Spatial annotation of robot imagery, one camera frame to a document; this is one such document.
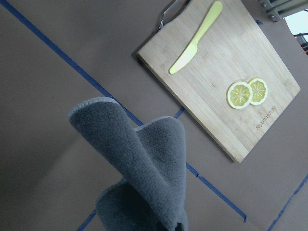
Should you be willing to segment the lemon slice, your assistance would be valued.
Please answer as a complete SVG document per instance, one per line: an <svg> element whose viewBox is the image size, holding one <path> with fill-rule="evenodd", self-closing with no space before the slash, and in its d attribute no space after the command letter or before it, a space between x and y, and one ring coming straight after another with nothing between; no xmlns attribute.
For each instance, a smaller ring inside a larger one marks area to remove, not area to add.
<svg viewBox="0 0 308 231"><path fill-rule="evenodd" d="M267 83L261 78L254 78L248 82L250 85L253 96L250 102L251 105L262 104L268 96L268 86Z"/></svg>
<svg viewBox="0 0 308 231"><path fill-rule="evenodd" d="M248 83L239 81L229 86L226 97L230 107L244 109L252 102L253 91Z"/></svg>

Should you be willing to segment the aluminium frame post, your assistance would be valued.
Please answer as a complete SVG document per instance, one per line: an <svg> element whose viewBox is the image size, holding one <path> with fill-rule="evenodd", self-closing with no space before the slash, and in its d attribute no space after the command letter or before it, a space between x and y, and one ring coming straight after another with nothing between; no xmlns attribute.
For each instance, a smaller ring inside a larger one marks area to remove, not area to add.
<svg viewBox="0 0 308 231"><path fill-rule="evenodd" d="M258 0L258 3L272 22L280 21L308 8L308 0Z"/></svg>

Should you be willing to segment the rear lemon slice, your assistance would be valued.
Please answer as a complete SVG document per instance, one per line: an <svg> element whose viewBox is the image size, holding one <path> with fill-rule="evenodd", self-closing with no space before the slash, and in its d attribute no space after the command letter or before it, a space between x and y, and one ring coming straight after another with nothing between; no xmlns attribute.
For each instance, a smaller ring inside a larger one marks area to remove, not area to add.
<svg viewBox="0 0 308 231"><path fill-rule="evenodd" d="M254 78L248 82L250 85L253 96L250 102L251 105L262 104L268 96L268 86L267 83L261 78Z"/></svg>

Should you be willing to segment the yellow plastic knife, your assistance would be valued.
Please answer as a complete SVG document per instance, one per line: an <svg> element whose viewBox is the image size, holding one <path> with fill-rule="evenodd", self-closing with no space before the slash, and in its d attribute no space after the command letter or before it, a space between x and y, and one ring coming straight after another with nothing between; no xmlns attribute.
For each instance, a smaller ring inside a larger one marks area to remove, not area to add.
<svg viewBox="0 0 308 231"><path fill-rule="evenodd" d="M197 54L199 41L201 40L203 35L207 32L207 30L212 26L215 20L219 17L219 15L222 12L222 9L223 5L222 2L219 0L215 1L211 5L203 22L201 23L198 30L192 37L191 41L183 50L183 52L175 61L175 63L170 67L169 69L170 74L177 73L193 59L193 57Z"/></svg>

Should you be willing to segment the front lemon slice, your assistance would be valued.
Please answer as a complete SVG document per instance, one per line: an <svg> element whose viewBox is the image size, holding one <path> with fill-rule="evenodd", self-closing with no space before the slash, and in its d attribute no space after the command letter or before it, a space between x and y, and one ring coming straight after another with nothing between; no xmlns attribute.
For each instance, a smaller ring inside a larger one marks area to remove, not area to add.
<svg viewBox="0 0 308 231"><path fill-rule="evenodd" d="M248 83L239 81L229 86L226 97L230 107L244 109L252 102L253 91Z"/></svg>

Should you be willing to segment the bamboo cutting board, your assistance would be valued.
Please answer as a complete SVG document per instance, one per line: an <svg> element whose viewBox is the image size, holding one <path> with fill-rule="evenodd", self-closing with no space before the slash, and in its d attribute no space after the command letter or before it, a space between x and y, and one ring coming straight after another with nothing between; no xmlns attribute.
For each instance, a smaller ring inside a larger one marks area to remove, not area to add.
<svg viewBox="0 0 308 231"><path fill-rule="evenodd" d="M224 0L222 12L198 43L197 54L179 72L169 69L210 9L210 0L192 0L139 51L139 58L194 119L236 162L242 162L300 87L239 0ZM268 96L260 105L233 109L232 83L263 79Z"/></svg>

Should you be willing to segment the grey wiping cloth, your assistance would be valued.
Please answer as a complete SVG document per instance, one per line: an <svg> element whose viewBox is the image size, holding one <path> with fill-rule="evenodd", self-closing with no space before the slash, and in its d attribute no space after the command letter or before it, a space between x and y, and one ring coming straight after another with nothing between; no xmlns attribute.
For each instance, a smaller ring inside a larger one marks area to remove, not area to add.
<svg viewBox="0 0 308 231"><path fill-rule="evenodd" d="M96 211L107 231L186 231L186 141L182 123L164 116L134 128L113 99L75 106L71 125L123 176Z"/></svg>

